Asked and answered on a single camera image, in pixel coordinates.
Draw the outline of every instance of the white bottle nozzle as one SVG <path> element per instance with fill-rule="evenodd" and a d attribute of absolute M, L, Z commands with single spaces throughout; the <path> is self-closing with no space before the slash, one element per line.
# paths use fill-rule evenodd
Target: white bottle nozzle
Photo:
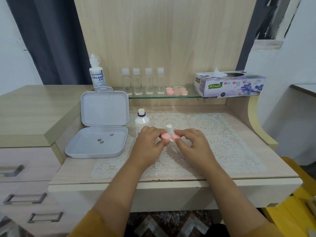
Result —
<path fill-rule="evenodd" d="M 128 68 L 122 68 L 123 75 L 130 75 L 130 70 Z"/>
<path fill-rule="evenodd" d="M 157 73 L 158 73 L 158 75 L 163 75 L 164 74 L 164 68 L 163 67 L 158 67 L 157 68 Z"/>
<path fill-rule="evenodd" d="M 166 131 L 169 135 L 171 135 L 173 133 L 173 128 L 172 128 L 172 125 L 168 124 L 166 126 Z"/>
<path fill-rule="evenodd" d="M 142 116 L 145 114 L 145 110 L 144 109 L 138 109 L 138 113 Z"/>
<path fill-rule="evenodd" d="M 133 68 L 133 74 L 134 74 L 134 75 L 140 75 L 140 70 L 139 70 L 139 68 Z"/>
<path fill-rule="evenodd" d="M 98 56 L 91 54 L 90 65 L 91 66 L 99 66 L 101 60 Z"/>
<path fill-rule="evenodd" d="M 152 73 L 151 68 L 145 68 L 146 75 L 151 75 L 151 73 Z"/>
<path fill-rule="evenodd" d="M 212 74 L 213 77 L 219 77 L 219 78 L 223 78 L 223 77 L 226 77 L 227 74 L 226 73 L 223 73 L 223 72 L 220 72 L 218 71 L 217 67 L 215 68 L 215 71 L 213 72 Z"/>

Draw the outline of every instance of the white doily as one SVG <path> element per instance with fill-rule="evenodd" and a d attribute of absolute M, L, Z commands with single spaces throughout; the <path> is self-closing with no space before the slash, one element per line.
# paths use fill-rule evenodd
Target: white doily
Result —
<path fill-rule="evenodd" d="M 97 159 L 90 173 L 92 178 L 113 178 L 124 165 L 136 139 L 134 124 L 136 116 L 131 114 L 130 121 L 126 124 L 128 136 L 124 152 L 114 158 Z M 228 174 L 266 172 L 266 167 L 219 113 L 155 113 L 149 114 L 148 117 L 151 125 L 157 128 L 165 128 L 167 124 L 171 124 L 174 129 L 201 130 L 209 141 L 216 160 Z M 188 145 L 192 144 L 187 139 L 183 138 L 183 140 Z M 160 179 L 163 179 L 165 176 L 165 179 L 168 179 L 168 176 L 196 174 L 197 172 L 185 160 L 176 144 L 171 143 L 164 148 L 156 163 L 144 172 L 142 178 L 161 176 Z"/>

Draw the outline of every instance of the open storage case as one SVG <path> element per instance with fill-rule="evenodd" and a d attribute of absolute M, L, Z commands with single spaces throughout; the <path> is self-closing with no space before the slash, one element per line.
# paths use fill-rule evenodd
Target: open storage case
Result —
<path fill-rule="evenodd" d="M 81 129 L 65 149 L 73 158 L 107 158 L 124 150 L 129 121 L 128 95 L 100 87 L 81 95 Z"/>

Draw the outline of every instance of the mustard sleeve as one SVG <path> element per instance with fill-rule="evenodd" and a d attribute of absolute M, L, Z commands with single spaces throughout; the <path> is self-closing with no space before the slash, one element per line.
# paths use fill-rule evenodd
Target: mustard sleeve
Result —
<path fill-rule="evenodd" d="M 104 222 L 102 215 L 89 210 L 84 218 L 77 224 L 69 237 L 118 237 Z"/>
<path fill-rule="evenodd" d="M 243 237 L 285 237 L 281 231 L 272 223 L 266 223 L 252 231 Z"/>

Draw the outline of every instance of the white wall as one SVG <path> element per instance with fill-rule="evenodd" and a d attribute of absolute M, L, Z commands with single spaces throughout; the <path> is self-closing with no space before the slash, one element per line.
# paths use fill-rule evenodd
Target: white wall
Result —
<path fill-rule="evenodd" d="M 280 50 L 250 52 L 246 70 L 266 76 L 258 119 L 279 142 L 276 150 L 299 164 L 316 161 L 316 98 L 290 89 L 316 84 L 316 0 L 302 0 Z"/>
<path fill-rule="evenodd" d="M 8 4 L 0 0 L 0 95 L 25 85 L 42 84 Z"/>

